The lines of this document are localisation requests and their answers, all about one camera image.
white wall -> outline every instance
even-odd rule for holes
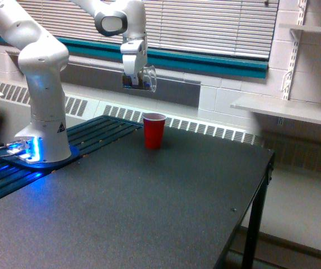
[[[308,1],[306,24],[321,26],[321,0]],[[298,14],[299,8],[297,6],[297,0],[280,0],[277,25],[279,23],[295,24]],[[66,85],[66,90],[88,96],[96,95],[97,98],[106,98],[140,108],[167,111],[169,114],[175,113],[192,118],[201,118],[241,126],[242,128],[256,132],[277,132],[321,142],[321,126],[316,124],[285,120],[285,125],[280,127],[277,125],[276,117],[256,115],[230,108],[230,104],[236,98],[246,94],[263,94],[278,98],[281,97],[282,79],[289,66],[292,42],[289,31],[276,26],[268,77],[265,80],[230,76],[204,76],[163,69],[157,70],[160,77],[169,80],[182,83],[199,81],[201,84],[199,109],[128,96],[116,92],[102,91],[101,83],[100,89],[89,89],[89,91],[84,90],[83,92],[77,92],[77,87]],[[24,77],[15,64],[15,57],[10,57],[9,53],[17,54],[17,50],[0,46],[0,78],[25,82]],[[119,70],[121,67],[120,64],[117,63],[105,63],[104,61],[81,59],[80,57],[72,57],[71,61],[73,61],[75,65],[79,64],[79,61],[91,62],[93,66],[106,66],[107,69],[114,70]],[[303,35],[291,98],[321,104],[321,35]],[[288,180],[289,174],[292,175],[292,181]],[[267,205],[264,213],[264,231],[287,240],[293,240],[300,244],[321,249],[321,234],[317,234],[318,227],[321,227],[321,218],[315,219],[307,215],[312,214],[311,216],[313,216],[315,212],[321,212],[321,198],[316,198],[316,201],[313,201],[311,198],[312,189],[318,189],[321,197],[321,178],[313,175],[305,177],[298,176],[298,174],[289,171],[285,173],[279,171],[275,177],[277,182],[284,185],[281,185],[282,187],[279,189],[271,187],[270,185],[270,195],[268,199],[270,199],[270,201],[277,201],[278,203],[276,202],[271,205],[271,202],[268,202],[269,205]],[[305,179],[311,184],[312,189],[310,188],[308,192],[301,192],[299,194],[299,192],[297,192],[298,187],[292,188],[292,186],[296,181],[306,182]],[[286,194],[291,197],[290,200],[286,198]],[[290,208],[291,203],[289,203],[289,201],[297,204],[297,207]],[[306,209],[301,214],[296,213],[301,210],[301,206],[299,205],[302,205],[304,209]],[[275,213],[279,208],[288,208],[288,210],[281,210],[280,214]],[[291,221],[293,218],[301,222],[302,226],[298,226],[298,223]]]

table top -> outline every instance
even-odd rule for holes
[[[135,131],[0,200],[0,269],[212,268],[272,155],[168,128],[152,151]]]

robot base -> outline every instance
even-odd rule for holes
[[[71,150],[71,155],[70,157],[68,157],[67,159],[63,160],[63,161],[57,161],[55,163],[38,163],[38,164],[29,164],[25,161],[22,161],[21,159],[15,157],[15,156],[10,156],[10,157],[3,157],[1,158],[4,161],[7,161],[9,163],[12,163],[14,165],[23,167],[23,168],[29,168],[32,170],[36,170],[36,171],[41,171],[41,170],[57,170],[59,168],[62,168],[70,163],[72,163],[73,161],[77,160],[79,158],[80,155],[80,151],[78,148],[73,147],[73,146],[69,146],[69,149]],[[6,150],[0,150],[0,156],[2,155],[7,155],[7,151]]]

table leg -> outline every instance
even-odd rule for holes
[[[241,269],[251,269],[254,257],[255,257],[255,250],[256,250],[256,243],[257,238],[260,231],[260,224],[262,218],[263,207],[265,204],[265,197],[268,185],[268,177],[264,179],[261,184],[260,190],[255,196],[255,199],[252,203],[248,233],[246,236],[246,243],[245,243],[245,250],[244,250],[244,257],[243,263],[241,265]]]

blue led light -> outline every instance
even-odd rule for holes
[[[34,161],[39,161],[40,154],[39,154],[39,145],[38,145],[37,137],[33,138],[32,145],[33,145],[33,158],[34,158]]]
[[[8,148],[9,148],[10,150],[13,150],[13,149],[15,149],[15,148],[17,148],[17,147],[20,147],[20,146],[22,146],[22,144],[17,143],[17,144],[13,144],[13,145],[9,146]]]

